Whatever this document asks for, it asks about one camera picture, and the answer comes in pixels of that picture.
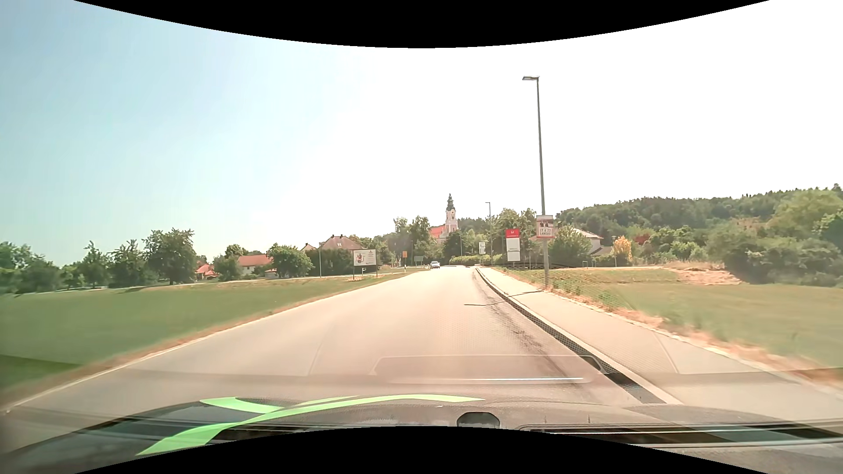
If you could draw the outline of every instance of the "asphalt road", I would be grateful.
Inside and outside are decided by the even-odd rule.
[[[377,383],[367,378],[373,373]],[[442,379],[461,381],[455,387]],[[638,404],[502,303],[477,272],[444,267],[306,304],[37,396],[6,416],[4,447],[203,398],[406,393]]]

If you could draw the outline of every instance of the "church tower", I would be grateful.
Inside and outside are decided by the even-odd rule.
[[[444,234],[450,234],[457,230],[457,208],[454,207],[454,199],[451,193],[448,193],[448,206],[445,208],[445,231]]]

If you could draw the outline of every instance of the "grass field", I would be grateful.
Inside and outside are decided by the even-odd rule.
[[[403,275],[3,295],[0,389]]]
[[[541,283],[541,270],[508,271]],[[690,326],[729,342],[749,342],[827,367],[843,366],[843,289],[795,285],[698,285],[675,272],[553,271],[554,288],[587,296],[608,310],[627,308]]]

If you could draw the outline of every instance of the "sign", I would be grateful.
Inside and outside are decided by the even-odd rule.
[[[507,261],[521,261],[521,231],[507,229]]]
[[[378,265],[377,252],[374,249],[353,250],[353,252],[355,267],[368,267],[370,265]]]
[[[553,239],[554,237],[556,237],[556,233],[553,229],[553,216],[536,216],[535,238]]]

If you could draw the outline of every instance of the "curb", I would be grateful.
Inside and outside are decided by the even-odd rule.
[[[503,298],[504,301],[509,303],[519,313],[526,316],[527,319],[531,320],[543,331],[547,332],[548,334],[553,336],[557,341],[561,342],[563,345],[571,349],[576,355],[589,356],[591,358],[596,359],[598,363],[602,366],[600,372],[605,375],[606,378],[615,382],[620,388],[629,392],[630,395],[634,396],[641,403],[667,403],[671,405],[682,404],[681,401],[671,396],[668,392],[663,391],[662,389],[659,389],[650,382],[644,380],[642,377],[638,376],[631,370],[627,369],[621,364],[618,364],[616,361],[612,360],[597,349],[590,347],[585,342],[576,338],[572,334],[564,331],[559,326],[556,326],[555,324],[551,323],[550,321],[533,312],[527,306],[521,304],[517,300],[510,297],[508,294],[504,293],[501,289],[499,289],[492,282],[490,282],[489,279],[486,278],[486,275],[483,275],[479,268],[477,269],[477,274],[480,275],[480,277],[483,279],[483,282],[486,283],[486,285],[488,285],[488,287],[491,288],[491,290],[494,291],[498,296]]]

